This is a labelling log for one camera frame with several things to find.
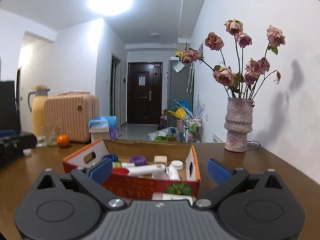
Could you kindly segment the white long tube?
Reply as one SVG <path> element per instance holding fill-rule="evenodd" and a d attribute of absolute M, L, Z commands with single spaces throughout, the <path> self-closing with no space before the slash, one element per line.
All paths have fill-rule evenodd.
<path fill-rule="evenodd" d="M 166 171 L 166 166 L 164 164 L 153 164 L 153 165 L 143 165 L 143 166 L 135 166 L 128 168 L 129 175 L 131 177 L 144 176 L 153 174 L 155 172 L 164 172 Z"/>

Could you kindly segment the purple coral decoration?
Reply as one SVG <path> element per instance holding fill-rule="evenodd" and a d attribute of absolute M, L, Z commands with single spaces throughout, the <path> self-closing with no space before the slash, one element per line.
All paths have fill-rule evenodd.
<path fill-rule="evenodd" d="M 200 95 L 197 95 L 197 102 L 196 102 L 196 108 L 195 108 L 195 116 L 197 118 L 201 118 L 203 117 L 204 114 L 204 110 L 205 110 L 205 104 L 201 102 L 200 100 Z"/>

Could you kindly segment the small white cap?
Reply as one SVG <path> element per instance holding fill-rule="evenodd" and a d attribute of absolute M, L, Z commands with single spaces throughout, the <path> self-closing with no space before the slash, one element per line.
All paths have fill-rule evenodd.
<path fill-rule="evenodd" d="M 31 149 L 24 149 L 23 154 L 27 157 L 31 155 Z"/>

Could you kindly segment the ceiling lamp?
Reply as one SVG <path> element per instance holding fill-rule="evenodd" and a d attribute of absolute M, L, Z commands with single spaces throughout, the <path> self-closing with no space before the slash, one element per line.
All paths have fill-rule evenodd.
<path fill-rule="evenodd" d="M 86 0 L 87 9 L 103 17 L 113 17 L 130 11 L 135 0 Z"/>

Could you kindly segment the red lid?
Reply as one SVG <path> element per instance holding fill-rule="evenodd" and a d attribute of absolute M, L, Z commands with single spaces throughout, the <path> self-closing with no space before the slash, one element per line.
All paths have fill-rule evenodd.
<path fill-rule="evenodd" d="M 112 174 L 120 175 L 120 176 L 128 176 L 129 170 L 127 168 L 113 168 Z"/>

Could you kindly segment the blue round lid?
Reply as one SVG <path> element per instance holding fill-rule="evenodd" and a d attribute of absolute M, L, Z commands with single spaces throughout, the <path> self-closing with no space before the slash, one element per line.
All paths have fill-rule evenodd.
<path fill-rule="evenodd" d="M 112 162 L 117 162 L 117 161 L 118 161 L 118 156 L 115 155 L 115 154 L 107 154 L 107 155 L 104 155 L 104 156 L 103 156 L 103 159 L 106 159 L 106 158 L 111 159 Z"/>

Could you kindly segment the yellow watering can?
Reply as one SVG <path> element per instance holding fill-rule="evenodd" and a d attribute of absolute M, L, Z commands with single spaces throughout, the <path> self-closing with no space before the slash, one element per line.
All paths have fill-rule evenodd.
<path fill-rule="evenodd" d="M 174 111 L 168 110 L 168 113 L 173 115 L 178 120 L 183 120 L 184 117 L 187 115 L 183 107 L 175 107 Z"/>

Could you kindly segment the yellow thermos jug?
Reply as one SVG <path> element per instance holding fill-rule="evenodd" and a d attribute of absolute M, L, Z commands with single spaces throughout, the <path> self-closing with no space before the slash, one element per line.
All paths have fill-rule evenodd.
<path fill-rule="evenodd" d="M 38 85 L 27 97 L 33 124 L 33 134 L 36 137 L 45 136 L 44 103 L 48 99 L 49 91 L 50 89 L 46 85 Z"/>

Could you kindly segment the pink ribbed suitcase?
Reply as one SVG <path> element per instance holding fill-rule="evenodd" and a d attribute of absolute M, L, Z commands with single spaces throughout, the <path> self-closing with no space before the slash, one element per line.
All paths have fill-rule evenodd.
<path fill-rule="evenodd" d="M 72 142 L 90 141 L 88 123 L 99 115 L 98 97 L 80 90 L 50 96 L 44 103 L 45 124 L 50 127 L 56 125 Z"/>

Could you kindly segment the orange cardboard box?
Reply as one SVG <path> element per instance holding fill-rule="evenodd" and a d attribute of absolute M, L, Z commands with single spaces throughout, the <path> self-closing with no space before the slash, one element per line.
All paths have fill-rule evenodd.
<path fill-rule="evenodd" d="M 188 144 L 98 139 L 62 163 L 66 173 L 86 168 L 90 178 L 127 199 L 197 197 L 201 180 L 195 148 Z"/>

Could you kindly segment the clear drinking glass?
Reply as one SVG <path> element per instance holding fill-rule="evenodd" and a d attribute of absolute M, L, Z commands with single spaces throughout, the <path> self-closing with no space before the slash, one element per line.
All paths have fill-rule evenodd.
<path fill-rule="evenodd" d="M 53 124 L 45 126 L 45 137 L 49 147 L 57 145 L 57 137 L 60 135 L 60 119 Z"/>

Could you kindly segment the dark brown entrance door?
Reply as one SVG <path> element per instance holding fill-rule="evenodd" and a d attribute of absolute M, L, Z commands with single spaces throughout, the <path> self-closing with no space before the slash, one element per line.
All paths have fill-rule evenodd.
<path fill-rule="evenodd" d="M 129 63 L 127 123 L 160 124 L 162 110 L 162 63 Z"/>

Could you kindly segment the white cosmetic tube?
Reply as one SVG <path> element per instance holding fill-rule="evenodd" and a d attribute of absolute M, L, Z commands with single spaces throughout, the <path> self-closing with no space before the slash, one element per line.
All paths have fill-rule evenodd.
<path fill-rule="evenodd" d="M 155 192 L 152 195 L 152 200 L 188 200 L 191 205 L 195 202 L 196 198 L 192 196 L 185 196 L 179 194 L 168 194 L 168 193 L 159 193 Z"/>

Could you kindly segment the beige small box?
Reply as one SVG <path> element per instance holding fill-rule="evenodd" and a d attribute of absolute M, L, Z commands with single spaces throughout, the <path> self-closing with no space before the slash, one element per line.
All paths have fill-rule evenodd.
<path fill-rule="evenodd" d="M 168 158 L 165 155 L 156 155 L 154 156 L 154 163 L 167 165 Z"/>

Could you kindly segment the green transparent bottle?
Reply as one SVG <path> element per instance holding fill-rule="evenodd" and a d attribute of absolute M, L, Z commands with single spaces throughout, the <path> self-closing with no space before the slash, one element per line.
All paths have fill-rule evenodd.
<path fill-rule="evenodd" d="M 130 168 L 130 167 L 135 167 L 134 163 L 122 163 L 119 161 L 113 162 L 112 163 L 113 168 Z"/>

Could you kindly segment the grey refrigerator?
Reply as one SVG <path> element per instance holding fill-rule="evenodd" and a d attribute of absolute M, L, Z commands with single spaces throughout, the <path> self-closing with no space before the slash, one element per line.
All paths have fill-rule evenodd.
<path fill-rule="evenodd" d="M 194 67 L 193 65 L 181 64 L 179 59 L 173 57 L 168 65 L 168 91 L 167 109 L 174 111 L 178 100 L 186 101 L 191 112 L 193 111 L 194 99 Z"/>

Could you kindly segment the pink textured vase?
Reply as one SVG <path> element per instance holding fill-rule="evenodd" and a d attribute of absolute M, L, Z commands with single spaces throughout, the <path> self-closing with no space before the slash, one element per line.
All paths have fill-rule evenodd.
<path fill-rule="evenodd" d="M 252 132 L 254 101 L 243 98 L 228 98 L 225 129 L 225 149 L 242 153 L 247 148 L 247 135 Z"/>

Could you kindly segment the purple round lid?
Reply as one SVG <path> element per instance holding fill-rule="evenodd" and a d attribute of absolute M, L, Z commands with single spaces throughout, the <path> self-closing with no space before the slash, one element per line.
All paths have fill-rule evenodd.
<path fill-rule="evenodd" d="M 146 165 L 146 157 L 142 155 L 134 155 L 130 158 L 130 162 L 133 163 L 135 166 L 143 166 Z"/>

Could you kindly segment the black monitor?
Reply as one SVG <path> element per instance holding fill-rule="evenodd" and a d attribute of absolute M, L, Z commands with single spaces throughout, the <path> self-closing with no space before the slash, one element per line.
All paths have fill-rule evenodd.
<path fill-rule="evenodd" d="M 16 110 L 14 81 L 1 81 L 0 90 L 1 131 L 13 129 L 20 134 L 20 121 Z"/>

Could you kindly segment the beige tissue box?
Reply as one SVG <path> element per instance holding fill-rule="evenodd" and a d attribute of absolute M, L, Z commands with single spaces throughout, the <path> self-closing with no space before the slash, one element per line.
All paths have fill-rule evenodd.
<path fill-rule="evenodd" d="M 89 133 L 91 135 L 91 142 L 99 139 L 109 140 L 110 134 L 108 128 L 90 128 Z"/>

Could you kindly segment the orange fruit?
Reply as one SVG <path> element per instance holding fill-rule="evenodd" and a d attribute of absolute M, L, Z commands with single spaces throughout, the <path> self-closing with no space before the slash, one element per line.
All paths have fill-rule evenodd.
<path fill-rule="evenodd" d="M 67 148 L 70 145 L 69 137 L 65 134 L 61 134 L 56 139 L 56 144 L 59 148 Z"/>

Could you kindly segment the blue tissue pack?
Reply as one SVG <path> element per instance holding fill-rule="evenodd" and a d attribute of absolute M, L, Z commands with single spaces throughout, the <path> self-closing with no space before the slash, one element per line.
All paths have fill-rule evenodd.
<path fill-rule="evenodd" d="M 88 128 L 108 128 L 109 140 L 116 140 L 118 137 L 118 120 L 115 116 L 106 115 L 91 119 Z"/>

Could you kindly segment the white wall panel box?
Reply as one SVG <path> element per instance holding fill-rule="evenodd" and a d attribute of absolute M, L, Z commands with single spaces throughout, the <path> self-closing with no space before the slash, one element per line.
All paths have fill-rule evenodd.
<path fill-rule="evenodd" d="M 201 44 L 199 45 L 199 48 L 198 48 L 198 54 L 199 56 L 201 57 L 201 59 L 203 60 L 204 59 L 204 40 L 201 42 Z"/>

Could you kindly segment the white round jar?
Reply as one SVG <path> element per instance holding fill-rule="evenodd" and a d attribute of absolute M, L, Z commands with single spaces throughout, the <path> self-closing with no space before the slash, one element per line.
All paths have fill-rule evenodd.
<path fill-rule="evenodd" d="M 183 162 L 180 160 L 173 160 L 171 161 L 170 165 L 175 168 L 176 170 L 182 170 L 183 169 Z"/>

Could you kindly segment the dried pink rose bouquet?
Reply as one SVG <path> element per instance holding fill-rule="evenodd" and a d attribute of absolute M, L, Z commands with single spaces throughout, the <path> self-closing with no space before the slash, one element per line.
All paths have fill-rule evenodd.
<path fill-rule="evenodd" d="M 227 64 L 223 54 L 224 41 L 214 32 L 208 33 L 204 39 L 204 45 L 211 51 L 218 51 L 222 61 L 210 66 L 204 56 L 198 50 L 186 48 L 180 53 L 180 61 L 182 64 L 193 64 L 197 61 L 204 63 L 213 74 L 214 80 L 223 85 L 228 97 L 253 100 L 265 80 L 272 74 L 276 75 L 274 82 L 279 84 L 281 81 L 281 73 L 278 70 L 270 71 L 271 65 L 267 59 L 267 53 L 271 51 L 278 55 L 278 48 L 286 44 L 286 37 L 283 31 L 272 25 L 266 30 L 268 44 L 266 46 L 264 56 L 258 60 L 250 59 L 247 63 L 244 61 L 244 49 L 253 44 L 252 38 L 244 32 L 244 24 L 237 19 L 227 20 L 224 23 L 226 32 L 233 37 L 235 43 L 235 53 L 238 68 L 232 70 Z"/>

